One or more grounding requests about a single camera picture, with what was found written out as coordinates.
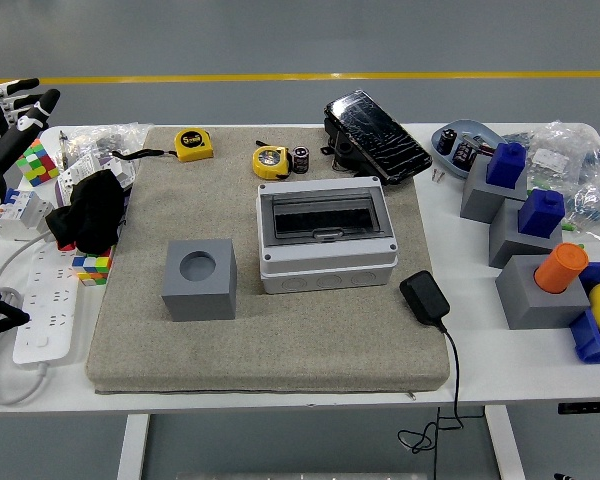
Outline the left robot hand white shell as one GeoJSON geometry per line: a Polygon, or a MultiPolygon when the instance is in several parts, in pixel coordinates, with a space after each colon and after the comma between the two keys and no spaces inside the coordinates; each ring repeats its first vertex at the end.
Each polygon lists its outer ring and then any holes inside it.
{"type": "MultiPolygon", "coordinates": [[[[47,126],[60,98],[49,89],[40,94],[37,78],[0,83],[0,181],[30,144],[47,126]]],[[[0,192],[0,203],[4,194],[0,192]]]]}

